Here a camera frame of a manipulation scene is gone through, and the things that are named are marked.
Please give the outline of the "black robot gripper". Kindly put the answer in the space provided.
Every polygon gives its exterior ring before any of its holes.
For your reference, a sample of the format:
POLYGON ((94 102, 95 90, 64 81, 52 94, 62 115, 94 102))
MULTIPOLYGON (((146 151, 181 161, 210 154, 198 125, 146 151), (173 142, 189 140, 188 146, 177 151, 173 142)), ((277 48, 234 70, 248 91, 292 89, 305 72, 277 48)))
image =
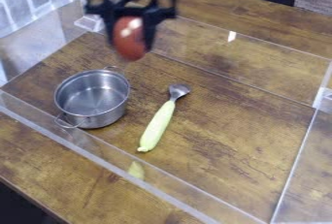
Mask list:
POLYGON ((137 0, 86 0, 85 12, 103 17, 109 43, 114 40, 114 26, 119 19, 119 13, 126 16, 143 16, 145 48, 151 50, 157 25, 165 18, 177 16, 177 0, 150 0, 145 7, 133 8, 127 4, 137 0))

